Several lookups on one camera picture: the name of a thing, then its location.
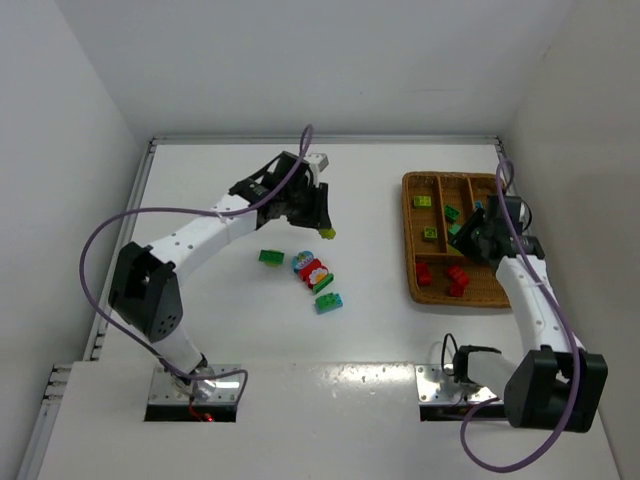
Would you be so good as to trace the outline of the lime curved lego piece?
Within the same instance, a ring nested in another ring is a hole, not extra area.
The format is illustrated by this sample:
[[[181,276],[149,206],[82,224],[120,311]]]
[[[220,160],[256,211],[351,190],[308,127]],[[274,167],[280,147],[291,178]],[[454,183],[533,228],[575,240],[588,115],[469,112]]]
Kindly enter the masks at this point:
[[[336,236],[336,231],[333,228],[319,229],[318,232],[323,239],[332,240]]]

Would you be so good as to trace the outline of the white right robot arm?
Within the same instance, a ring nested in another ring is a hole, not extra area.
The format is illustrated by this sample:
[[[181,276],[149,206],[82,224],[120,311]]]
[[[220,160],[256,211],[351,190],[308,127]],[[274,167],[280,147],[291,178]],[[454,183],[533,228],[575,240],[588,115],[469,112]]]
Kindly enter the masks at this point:
[[[518,196],[489,196],[450,245],[491,268],[507,295],[523,345],[519,363],[494,347],[463,345],[453,357],[453,378],[488,388],[504,405],[515,428],[553,430],[562,415],[565,430],[590,430],[604,390],[608,367],[567,334],[551,306],[545,254],[534,236],[522,232]]]

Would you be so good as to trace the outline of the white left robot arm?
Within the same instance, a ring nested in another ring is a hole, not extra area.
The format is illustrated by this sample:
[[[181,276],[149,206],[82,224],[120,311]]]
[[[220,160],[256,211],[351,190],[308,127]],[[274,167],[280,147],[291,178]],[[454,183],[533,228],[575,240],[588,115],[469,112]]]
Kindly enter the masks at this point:
[[[283,151],[238,181],[215,205],[164,238],[119,252],[108,304],[149,342],[167,370],[184,382],[204,371],[207,360],[182,326],[181,288],[188,277],[233,241],[271,220],[333,235],[322,153],[299,158]]]

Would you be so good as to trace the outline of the small red lego brick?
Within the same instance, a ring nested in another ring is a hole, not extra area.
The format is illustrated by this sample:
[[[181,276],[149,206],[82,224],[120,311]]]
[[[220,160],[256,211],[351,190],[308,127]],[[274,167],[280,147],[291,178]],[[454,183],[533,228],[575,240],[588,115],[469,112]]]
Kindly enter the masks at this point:
[[[449,266],[446,269],[446,274],[453,282],[463,287],[468,286],[470,283],[470,278],[468,274],[460,266],[457,266],[457,265]]]

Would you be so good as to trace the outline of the green and blue lego stack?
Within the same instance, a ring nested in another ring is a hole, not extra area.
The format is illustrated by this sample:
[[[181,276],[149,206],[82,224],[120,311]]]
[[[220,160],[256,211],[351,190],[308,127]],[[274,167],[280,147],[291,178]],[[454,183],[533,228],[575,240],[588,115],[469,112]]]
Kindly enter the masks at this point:
[[[342,308],[344,305],[339,293],[327,293],[321,295],[315,300],[315,309],[318,314],[325,314],[336,309]]]

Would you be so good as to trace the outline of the red long lego brick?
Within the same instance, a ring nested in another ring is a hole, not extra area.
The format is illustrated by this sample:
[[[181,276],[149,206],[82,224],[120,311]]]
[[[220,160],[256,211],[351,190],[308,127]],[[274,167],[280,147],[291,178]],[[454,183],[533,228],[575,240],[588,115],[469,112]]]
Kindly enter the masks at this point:
[[[430,268],[426,262],[415,264],[416,282],[419,287],[431,286],[433,282]]]

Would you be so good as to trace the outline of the lime square lego brick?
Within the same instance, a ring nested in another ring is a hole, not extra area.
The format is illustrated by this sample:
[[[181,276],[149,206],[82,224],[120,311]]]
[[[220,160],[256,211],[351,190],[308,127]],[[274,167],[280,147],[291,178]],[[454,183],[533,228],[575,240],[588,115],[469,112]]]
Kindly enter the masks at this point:
[[[434,242],[438,239],[438,231],[434,227],[425,227],[422,231],[422,238],[425,242]]]

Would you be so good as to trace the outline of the red curved lego brick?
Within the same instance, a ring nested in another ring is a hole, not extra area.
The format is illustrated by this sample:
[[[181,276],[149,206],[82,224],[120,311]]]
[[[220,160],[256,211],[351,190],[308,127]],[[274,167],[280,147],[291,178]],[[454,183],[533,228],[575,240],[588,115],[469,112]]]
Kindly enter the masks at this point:
[[[458,282],[450,285],[449,295],[455,298],[462,298],[465,294],[466,287]]]

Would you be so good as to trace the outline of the green long lego brick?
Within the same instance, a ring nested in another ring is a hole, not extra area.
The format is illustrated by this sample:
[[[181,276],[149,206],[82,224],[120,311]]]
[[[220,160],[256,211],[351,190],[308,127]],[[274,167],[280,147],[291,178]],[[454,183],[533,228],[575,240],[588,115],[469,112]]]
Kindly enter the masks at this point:
[[[266,265],[279,266],[283,264],[284,256],[285,254],[281,251],[263,249],[259,253],[258,260]]]

